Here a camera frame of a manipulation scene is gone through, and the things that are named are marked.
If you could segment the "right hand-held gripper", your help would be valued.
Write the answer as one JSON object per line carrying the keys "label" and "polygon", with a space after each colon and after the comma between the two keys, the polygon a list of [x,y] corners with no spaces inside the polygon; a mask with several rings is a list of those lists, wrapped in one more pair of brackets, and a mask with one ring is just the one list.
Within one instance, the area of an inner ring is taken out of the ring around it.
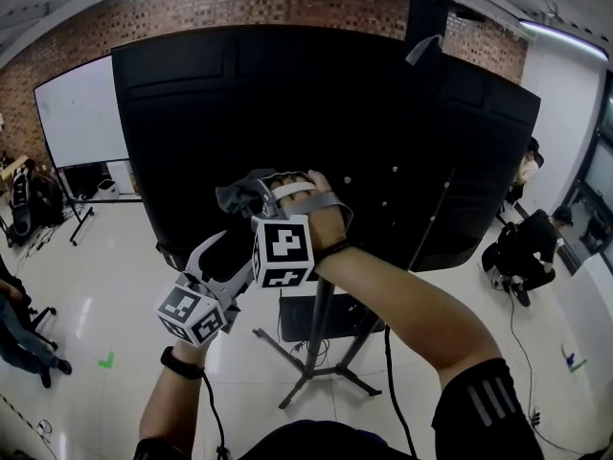
{"label": "right hand-held gripper", "polygon": [[252,255],[254,280],[259,288],[297,288],[315,267],[308,215],[337,207],[344,223],[350,225],[352,209],[333,192],[319,193],[297,204],[283,207],[282,200],[300,192],[312,191],[316,185],[305,174],[301,180],[275,189],[274,182],[283,176],[274,169],[254,169],[243,181],[255,183],[259,197],[248,197],[238,210],[251,219],[255,233]]}

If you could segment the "person's right hand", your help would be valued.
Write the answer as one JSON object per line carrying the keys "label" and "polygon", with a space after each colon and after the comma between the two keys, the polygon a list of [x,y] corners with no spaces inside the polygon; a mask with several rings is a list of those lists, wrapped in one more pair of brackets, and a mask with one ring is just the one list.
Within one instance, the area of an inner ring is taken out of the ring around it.
{"label": "person's right hand", "polygon": [[[284,210],[303,207],[312,198],[332,192],[327,179],[320,172],[314,170],[307,172],[307,178],[299,175],[280,177],[270,184],[270,189],[275,191],[281,189],[281,187],[300,183],[310,183],[315,188],[296,191],[281,197],[279,204]],[[313,255],[316,258],[319,258],[322,251],[346,239],[345,223],[338,206],[334,205],[310,211],[307,215]]]}

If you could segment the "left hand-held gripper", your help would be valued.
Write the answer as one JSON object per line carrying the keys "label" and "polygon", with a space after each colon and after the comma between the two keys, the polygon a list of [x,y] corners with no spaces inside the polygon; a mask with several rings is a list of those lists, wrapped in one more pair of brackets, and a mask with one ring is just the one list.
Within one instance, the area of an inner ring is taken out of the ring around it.
{"label": "left hand-held gripper", "polygon": [[184,272],[156,306],[167,331],[194,347],[210,342],[218,332],[230,332],[240,312],[236,299],[254,279],[252,263],[247,262],[228,280],[226,235],[223,230],[192,252]]}

